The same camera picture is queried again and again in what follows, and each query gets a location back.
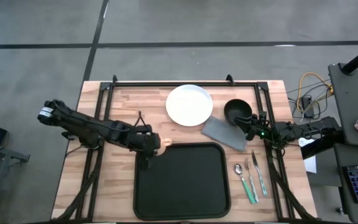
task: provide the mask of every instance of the yellow cable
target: yellow cable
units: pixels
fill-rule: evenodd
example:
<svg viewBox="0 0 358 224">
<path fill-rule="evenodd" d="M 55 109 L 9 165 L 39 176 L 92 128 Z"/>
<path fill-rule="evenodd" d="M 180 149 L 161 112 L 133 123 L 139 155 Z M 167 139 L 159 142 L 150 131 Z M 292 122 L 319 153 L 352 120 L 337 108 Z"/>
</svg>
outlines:
<svg viewBox="0 0 358 224">
<path fill-rule="evenodd" d="M 329 88 L 329 94 L 327 95 L 327 97 L 332 96 L 334 94 L 334 89 L 333 87 L 327 83 L 326 81 L 323 80 L 323 78 L 321 78 L 319 75 L 317 75 L 316 73 L 313 72 L 307 72 L 305 74 L 302 75 L 301 79 L 299 80 L 299 90 L 298 90 L 298 98 L 296 99 L 296 108 L 298 109 L 298 111 L 303 112 L 303 109 L 300 106 L 300 98 L 301 98 L 301 89 L 302 89 L 302 82 L 303 82 L 303 78 L 308 76 L 308 75 L 314 75 L 315 77 L 319 78 L 321 80 L 322 83 L 324 83 L 327 88 Z M 320 101 L 325 99 L 326 96 L 322 96 L 320 98 L 318 98 L 316 101 Z"/>
</svg>

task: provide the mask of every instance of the black tray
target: black tray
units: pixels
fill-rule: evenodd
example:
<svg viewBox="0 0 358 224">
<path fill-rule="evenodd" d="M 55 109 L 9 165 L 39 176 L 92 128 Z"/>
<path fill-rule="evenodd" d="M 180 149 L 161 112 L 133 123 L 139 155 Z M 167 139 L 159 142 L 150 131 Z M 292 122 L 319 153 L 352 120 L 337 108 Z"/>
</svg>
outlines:
<svg viewBox="0 0 358 224">
<path fill-rule="evenodd" d="M 153 158 L 135 162 L 134 212 L 141 220 L 220 218 L 231 207 L 226 158 L 214 142 L 174 144 Z"/>
</svg>

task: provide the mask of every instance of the fork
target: fork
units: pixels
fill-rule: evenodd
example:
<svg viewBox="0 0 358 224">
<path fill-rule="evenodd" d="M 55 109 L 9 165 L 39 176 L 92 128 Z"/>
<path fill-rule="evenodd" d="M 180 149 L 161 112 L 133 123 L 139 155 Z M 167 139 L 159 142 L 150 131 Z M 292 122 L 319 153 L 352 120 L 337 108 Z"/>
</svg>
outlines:
<svg viewBox="0 0 358 224">
<path fill-rule="evenodd" d="M 245 161 L 244 165 L 245 165 L 246 170 L 248 171 L 248 174 L 249 174 L 249 181 L 251 182 L 252 191 L 253 191 L 253 193 L 254 193 L 255 201 L 256 201 L 256 202 L 259 202 L 258 195 L 256 194 L 256 189 L 255 189 L 254 181 L 252 180 L 251 172 L 249 171 L 248 157 L 246 158 L 246 161 Z"/>
</svg>

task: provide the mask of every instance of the white plate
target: white plate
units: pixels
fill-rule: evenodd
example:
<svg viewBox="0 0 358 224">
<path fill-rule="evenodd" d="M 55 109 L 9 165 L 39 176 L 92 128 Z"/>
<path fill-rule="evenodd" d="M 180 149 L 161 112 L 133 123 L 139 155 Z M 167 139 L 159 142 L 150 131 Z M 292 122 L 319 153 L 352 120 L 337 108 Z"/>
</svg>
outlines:
<svg viewBox="0 0 358 224">
<path fill-rule="evenodd" d="M 196 126 L 211 116 L 213 102 L 203 88 L 182 85 L 169 93 L 165 107 L 174 122 L 183 126 Z"/>
</svg>

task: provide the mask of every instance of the green handle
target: green handle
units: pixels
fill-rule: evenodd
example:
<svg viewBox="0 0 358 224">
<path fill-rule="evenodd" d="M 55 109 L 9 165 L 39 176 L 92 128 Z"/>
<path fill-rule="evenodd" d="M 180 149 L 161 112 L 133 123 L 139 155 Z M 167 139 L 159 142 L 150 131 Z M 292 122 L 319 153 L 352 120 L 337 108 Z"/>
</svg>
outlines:
<svg viewBox="0 0 358 224">
<path fill-rule="evenodd" d="M 251 193 L 251 191 L 249 190 L 249 187 L 248 187 L 248 185 L 247 185 L 246 180 L 244 180 L 243 177 L 241 177 L 241 180 L 242 180 L 242 184 L 243 184 L 244 187 L 246 188 L 246 192 L 247 192 L 249 201 L 250 201 L 251 203 L 256 203 L 256 201 L 255 201 L 255 199 L 254 199 L 254 196 L 252 196 L 252 193 Z"/>
</svg>

